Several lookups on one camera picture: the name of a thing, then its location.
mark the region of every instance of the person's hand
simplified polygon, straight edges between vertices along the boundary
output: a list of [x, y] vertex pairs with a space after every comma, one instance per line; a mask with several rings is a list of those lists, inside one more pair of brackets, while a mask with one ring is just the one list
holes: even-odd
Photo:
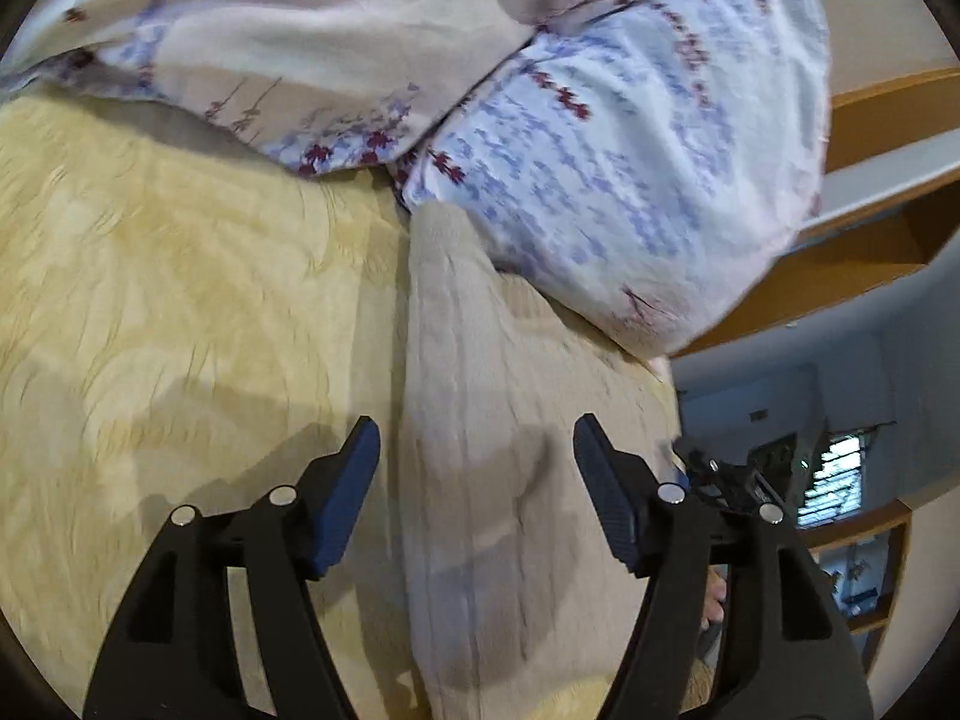
[[709, 628], [710, 623], [723, 622], [723, 607], [720, 605], [727, 600], [727, 583], [712, 568], [707, 572], [707, 595], [704, 597], [704, 617], [700, 621], [700, 627], [704, 631]]

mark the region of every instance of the ceiling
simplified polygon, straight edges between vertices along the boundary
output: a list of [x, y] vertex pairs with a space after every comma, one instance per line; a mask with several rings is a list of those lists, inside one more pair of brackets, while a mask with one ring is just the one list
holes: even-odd
[[960, 268], [960, 234], [916, 274], [796, 322], [673, 360], [674, 382], [689, 394], [706, 394], [809, 362], [843, 337], [880, 331], [955, 268]]

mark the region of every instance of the window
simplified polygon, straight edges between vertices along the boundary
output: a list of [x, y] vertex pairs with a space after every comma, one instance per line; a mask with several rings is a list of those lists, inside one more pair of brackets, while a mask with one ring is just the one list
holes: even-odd
[[820, 456], [820, 470], [803, 495], [797, 525], [809, 528], [846, 517], [860, 508], [863, 498], [861, 464], [865, 450], [861, 433], [834, 436], [829, 449]]

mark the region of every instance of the clamp jaw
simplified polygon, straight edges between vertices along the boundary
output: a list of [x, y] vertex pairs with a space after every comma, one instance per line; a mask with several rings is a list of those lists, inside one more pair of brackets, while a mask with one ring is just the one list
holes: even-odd
[[[731, 567], [712, 700], [690, 720], [870, 720], [866, 680], [827, 584], [782, 510], [739, 509], [661, 485], [614, 449], [593, 415], [574, 456], [611, 552], [650, 584], [599, 720], [675, 720], [699, 634], [707, 567]], [[114, 615], [86, 720], [266, 720], [244, 698], [227, 567], [247, 570], [253, 622], [280, 720], [356, 720], [306, 592], [339, 562], [376, 470], [361, 418], [335, 455], [242, 512], [175, 509]], [[771, 509], [774, 506], [779, 519]]]

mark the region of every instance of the printed flower pattern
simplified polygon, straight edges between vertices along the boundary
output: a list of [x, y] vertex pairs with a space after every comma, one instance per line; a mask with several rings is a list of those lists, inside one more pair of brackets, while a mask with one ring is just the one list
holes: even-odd
[[[717, 322], [813, 203], [823, 14], [816, 0], [587, 7], [577, 29], [568, 14], [539, 31], [395, 176], [408, 207], [464, 206], [498, 266], [661, 354]], [[800, 116], [810, 90], [817, 114]]]
[[376, 110], [364, 114], [331, 119], [323, 110], [311, 111], [298, 129], [258, 148], [307, 178], [390, 162], [406, 151], [401, 143], [411, 131], [406, 119], [418, 93], [419, 86], [408, 84], [402, 93], [389, 95]]

